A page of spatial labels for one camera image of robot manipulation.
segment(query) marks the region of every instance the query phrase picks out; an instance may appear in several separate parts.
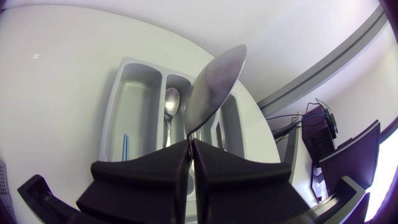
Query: blue utensil handle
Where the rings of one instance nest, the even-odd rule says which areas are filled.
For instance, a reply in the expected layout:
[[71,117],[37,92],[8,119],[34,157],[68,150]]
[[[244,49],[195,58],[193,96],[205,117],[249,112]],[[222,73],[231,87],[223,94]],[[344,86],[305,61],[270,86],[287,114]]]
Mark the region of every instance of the blue utensil handle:
[[122,161],[128,161],[128,160],[129,160],[129,136],[127,134],[124,134]]

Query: wire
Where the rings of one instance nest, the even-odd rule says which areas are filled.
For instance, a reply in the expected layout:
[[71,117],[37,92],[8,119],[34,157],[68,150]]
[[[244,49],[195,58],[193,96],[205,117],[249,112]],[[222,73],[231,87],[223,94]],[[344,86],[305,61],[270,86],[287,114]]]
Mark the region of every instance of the wire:
[[[310,118],[314,118],[314,117],[324,117],[324,118],[327,118],[328,116],[327,116],[325,113],[319,113],[319,114],[317,113],[317,114],[313,114],[313,115],[311,115],[311,116],[307,116],[306,118],[303,118],[303,119],[301,119],[300,121],[296,121],[296,122],[297,122],[297,124],[300,124],[302,121],[305,121],[306,119],[310,119]],[[279,131],[279,130],[284,129],[284,128],[290,126],[290,125],[292,125],[292,123],[290,123],[289,125],[286,125],[286,126],[284,126],[284,127],[281,127],[281,128],[273,129],[273,130],[271,130],[271,132]]]
[[280,137],[280,139],[279,139],[277,142],[275,142],[275,144],[278,144],[286,135],[287,135],[287,134],[285,134],[285,135],[283,135],[282,137]]
[[[297,129],[297,128],[301,128],[301,126],[293,127],[292,130]],[[278,143],[279,143],[281,140],[283,140],[283,139],[288,139],[289,136],[286,136],[286,135],[288,135],[288,133],[285,134],[285,135],[283,135],[282,137],[280,137],[280,139],[279,139],[277,142],[275,142],[275,144],[278,144]]]
[[324,103],[322,100],[318,100],[318,99],[315,99],[319,104],[320,103],[323,103],[328,109],[329,109],[329,113],[331,113],[331,109],[330,109],[330,107],[326,104],[326,103]]
[[286,117],[286,116],[305,116],[305,117],[311,117],[311,116],[313,116],[313,115],[315,115],[315,114],[325,114],[325,115],[326,115],[325,112],[318,112],[318,113],[314,113],[314,114],[311,114],[311,115],[305,115],[305,114],[286,114],[286,115],[276,116],[276,117],[273,117],[273,118],[267,118],[266,120],[269,121],[269,120],[272,120],[272,119],[283,118],[283,117]]
[[305,110],[305,113],[308,113],[308,106],[310,106],[310,105],[321,105],[321,104],[320,103],[308,103],[307,104],[307,109]]

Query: gray cutlery tray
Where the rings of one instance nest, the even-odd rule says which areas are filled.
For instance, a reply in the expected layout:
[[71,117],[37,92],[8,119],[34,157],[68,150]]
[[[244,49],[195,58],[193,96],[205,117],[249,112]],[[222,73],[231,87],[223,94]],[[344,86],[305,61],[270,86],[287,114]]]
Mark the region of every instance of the gray cutlery tray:
[[[137,159],[165,146],[164,101],[167,88],[180,92],[180,106],[172,120],[171,143],[186,139],[184,107],[195,77],[168,68],[124,58],[116,75],[106,109],[99,160],[122,161],[123,136],[129,136],[129,159]],[[239,110],[232,91],[221,107],[227,151],[244,157]],[[217,147],[216,126],[220,111],[200,128],[198,138]],[[193,170],[190,170],[187,200],[194,200]]]

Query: window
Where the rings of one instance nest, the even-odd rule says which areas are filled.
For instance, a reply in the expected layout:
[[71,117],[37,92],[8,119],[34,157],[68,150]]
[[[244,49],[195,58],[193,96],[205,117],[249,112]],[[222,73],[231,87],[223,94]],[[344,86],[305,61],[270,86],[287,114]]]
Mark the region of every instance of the window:
[[398,130],[395,130],[379,146],[376,173],[372,186],[366,191],[371,193],[365,221],[371,220],[379,210],[391,185],[398,166]]

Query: spoon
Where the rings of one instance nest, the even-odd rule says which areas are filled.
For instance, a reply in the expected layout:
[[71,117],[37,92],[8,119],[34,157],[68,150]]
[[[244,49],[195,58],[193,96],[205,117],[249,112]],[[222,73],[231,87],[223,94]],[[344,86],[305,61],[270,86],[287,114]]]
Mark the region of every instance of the spoon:
[[164,102],[164,119],[167,123],[167,141],[166,147],[171,145],[171,126],[178,106],[180,105],[180,93],[175,88],[166,89],[166,97]]
[[239,45],[214,58],[197,76],[185,105],[187,139],[223,105],[238,80],[246,60],[246,46]]

